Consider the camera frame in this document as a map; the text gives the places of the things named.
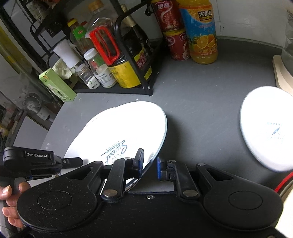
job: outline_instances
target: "stacked cans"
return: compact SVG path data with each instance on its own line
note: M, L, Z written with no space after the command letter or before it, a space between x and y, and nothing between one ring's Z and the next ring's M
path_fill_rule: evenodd
M189 46L178 3L175 0L152 0L151 4L172 58L179 61L189 59Z

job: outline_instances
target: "small carton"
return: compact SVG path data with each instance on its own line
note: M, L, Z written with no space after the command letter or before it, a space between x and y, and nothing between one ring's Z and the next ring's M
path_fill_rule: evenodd
M52 68L39 75L39 79L63 102L73 101L76 93L61 79Z

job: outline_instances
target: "finger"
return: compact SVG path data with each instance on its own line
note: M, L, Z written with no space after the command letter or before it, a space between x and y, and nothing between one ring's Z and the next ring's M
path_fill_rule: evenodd
M22 182L19 184L18 189L20 191L20 193L25 192L26 190L28 190L30 188L30 184L28 182Z
M7 198L9 198L12 194L12 188L10 185L8 185L7 187L0 187L0 200L6 200Z
M19 215L17 213L16 207L4 207L2 208L2 212L4 214L4 216L6 217L10 217L13 219L19 219Z
M20 219L13 219L13 218L8 218L8 222L13 225L16 226L18 228L24 228L24 225L22 224Z
M8 199L6 199L7 205L9 207L16 207L17 200L18 200L20 195L21 195L20 193L11 195Z

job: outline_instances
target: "fingernail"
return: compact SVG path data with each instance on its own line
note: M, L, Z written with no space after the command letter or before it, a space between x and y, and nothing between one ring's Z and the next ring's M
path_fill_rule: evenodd
M10 222L11 225L14 225L15 224L15 220L13 218L10 218L9 219L9 222Z
M2 194L8 193L9 187L10 187L10 185L8 185L7 187L3 188L2 189Z
M9 211L7 209L3 209L2 212L3 212L4 216L6 216L6 217L9 216Z

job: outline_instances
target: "gray countertop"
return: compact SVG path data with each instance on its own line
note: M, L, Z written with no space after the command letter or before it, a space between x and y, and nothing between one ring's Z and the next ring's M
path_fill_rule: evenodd
M205 162L219 169L275 188L288 173L263 167L248 150L240 131L239 111L245 96L260 86L276 86L272 65L280 49L238 40L219 40L219 58L209 65L165 57L154 94L78 94L65 103L42 149L63 157L86 123L101 111L133 101L150 101L166 113L168 129L160 155L195 166ZM141 133L147 131L147 122ZM153 166L134 187L169 191L171 182L156 180Z

